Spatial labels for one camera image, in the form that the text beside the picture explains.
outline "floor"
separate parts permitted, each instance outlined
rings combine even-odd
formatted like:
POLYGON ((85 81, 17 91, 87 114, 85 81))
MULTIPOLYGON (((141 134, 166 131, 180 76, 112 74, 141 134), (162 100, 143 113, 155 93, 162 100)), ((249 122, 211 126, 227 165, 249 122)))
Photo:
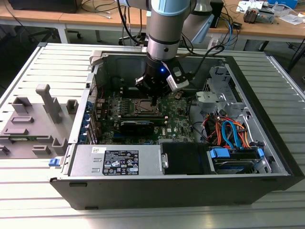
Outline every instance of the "floor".
MULTIPOLYGON (((32 44, 29 42, 28 34, 23 28, 17 28, 17 30, 16 37, 5 37, 0 40, 0 95, 4 93, 5 88, 9 86, 36 47, 36 43, 32 44)), ((42 31, 43 29, 27 27, 27 30, 29 32, 37 32, 42 31)), ((69 35, 71 43, 117 45, 118 38, 122 36, 120 32, 102 31, 100 32, 102 42, 97 42, 95 31, 81 30, 80 33, 83 36, 81 40, 77 38, 76 34, 69 35)), ((42 36, 36 37, 36 39, 40 40, 42 39, 42 36)), ((60 40, 51 37, 48 42, 60 42, 60 40)), ((207 44, 207 41, 205 41, 202 47, 206 48, 207 44)), ((256 45, 253 45, 253 47, 250 47, 250 51, 255 51, 257 48, 256 45)), ((294 51, 289 49, 285 42, 270 42, 265 48, 265 52, 274 56, 283 68, 288 66, 290 59, 294 54, 294 51)), ((302 58, 290 72, 290 76, 303 91, 305 90, 305 84, 302 82, 303 74, 301 74, 301 72, 305 69, 304 66, 305 58, 302 58)))

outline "blue latch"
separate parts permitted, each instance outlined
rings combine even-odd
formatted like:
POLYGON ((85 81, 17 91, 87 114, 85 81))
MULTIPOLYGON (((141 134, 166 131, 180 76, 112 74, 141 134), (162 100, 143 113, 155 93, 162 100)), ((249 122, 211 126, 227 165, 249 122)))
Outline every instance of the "blue latch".
POLYGON ((210 151, 211 158, 215 157, 230 157, 228 149, 225 148, 214 148, 210 151))
POLYGON ((264 152, 261 148, 257 149, 257 152, 259 156, 264 156, 264 152))
POLYGON ((49 161, 49 166, 50 167, 56 167, 56 166, 60 166, 60 160, 58 158, 51 158, 49 161))
POLYGON ((85 127, 85 126, 87 126, 88 124, 89 124, 88 121, 83 120, 82 123, 81 123, 81 126, 82 126, 82 127, 85 127))
POLYGON ((93 108, 93 104, 89 101, 87 101, 86 109, 91 110, 93 108))
POLYGON ((84 114, 83 119, 89 119, 89 118, 90 118, 90 115, 88 115, 88 114, 84 114))
POLYGON ((86 129, 86 128, 81 127, 81 130, 80 130, 80 133, 81 133, 81 134, 85 133, 86 131, 87 131, 87 129, 86 129))
POLYGON ((78 135, 78 140, 79 141, 86 141, 86 139, 87 139, 87 135, 83 135, 83 134, 78 135))

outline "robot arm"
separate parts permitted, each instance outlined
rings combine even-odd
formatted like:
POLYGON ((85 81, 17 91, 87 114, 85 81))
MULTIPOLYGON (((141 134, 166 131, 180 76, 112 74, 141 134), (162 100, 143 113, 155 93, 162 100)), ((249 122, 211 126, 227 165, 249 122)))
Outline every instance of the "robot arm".
MULTIPOLYGON (((189 85, 192 73, 185 73, 176 58, 183 24, 190 14, 213 20, 210 0, 119 0, 129 7, 151 10, 146 67, 136 87, 152 97, 152 103, 172 91, 189 85)), ((201 30, 203 37, 207 30, 201 30)))

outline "electronic equipment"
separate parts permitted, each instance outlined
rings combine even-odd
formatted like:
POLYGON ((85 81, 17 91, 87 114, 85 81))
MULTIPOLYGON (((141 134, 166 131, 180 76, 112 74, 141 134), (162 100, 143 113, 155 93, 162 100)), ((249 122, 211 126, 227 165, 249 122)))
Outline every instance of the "electronic equipment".
POLYGON ((269 10, 263 10, 258 8, 248 8, 246 13, 244 14, 244 22, 247 23, 255 23, 255 22, 261 22, 261 23, 273 23, 273 20, 275 18, 275 14, 269 10))
MULTIPOLYGON (((181 64, 192 69, 196 59, 181 64)), ((142 69, 129 66, 142 66, 145 53, 126 47, 95 61, 62 173, 50 179, 73 208, 251 204, 304 178, 295 162, 285 166, 288 149, 232 57, 209 58, 200 89, 172 92, 156 107, 133 87, 142 69)))
POLYGON ((50 184, 74 209, 251 204, 304 179, 244 76, 253 65, 238 64, 247 54, 178 50, 192 21, 206 35, 209 0, 120 1, 152 10, 148 47, 92 51, 78 101, 60 104, 48 84, 43 103, 15 97, 2 155, 62 156, 50 184))
POLYGON ((176 58, 181 34, 185 29, 192 42, 202 42, 214 18, 213 9, 210 0, 117 0, 123 21, 121 3, 152 12, 146 66, 136 78, 135 86, 148 94, 155 105, 159 97, 187 87, 194 78, 176 58))
POLYGON ((232 23, 232 28, 233 28, 233 29, 237 29, 237 30, 241 30, 241 29, 242 29, 242 25, 243 25, 243 24, 241 24, 241 23, 238 23, 238 22, 233 21, 233 23, 232 23))
POLYGON ((210 4, 212 7, 212 14, 214 15, 210 28, 217 28, 219 17, 224 7, 224 2, 223 0, 211 0, 210 4))
POLYGON ((14 10, 43 10, 76 13, 82 0, 8 0, 14 10))
POLYGON ((291 9, 294 9, 297 5, 297 0, 268 0, 268 3, 272 5, 275 5, 276 2, 277 4, 289 6, 291 9))

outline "office chair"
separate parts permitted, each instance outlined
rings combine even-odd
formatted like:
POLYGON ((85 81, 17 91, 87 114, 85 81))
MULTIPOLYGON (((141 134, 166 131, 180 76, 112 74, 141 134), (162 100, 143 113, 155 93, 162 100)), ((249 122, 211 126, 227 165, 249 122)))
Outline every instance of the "office chair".
MULTIPOLYGON (((57 29, 54 29, 54 28, 45 28, 45 29, 46 29, 46 30, 44 30, 44 31, 36 32, 36 33, 30 34, 30 35, 29 35, 29 41, 30 41, 30 43, 34 43, 34 42, 35 42, 34 37, 35 37, 35 36, 40 36, 40 35, 45 35, 45 36, 42 38, 41 42, 46 42, 50 37, 52 37, 53 39, 60 38, 57 29)), ((67 32, 68 32, 68 33, 76 33, 78 39, 81 39, 81 38, 82 38, 81 34, 80 34, 78 31, 68 30, 67 32)))

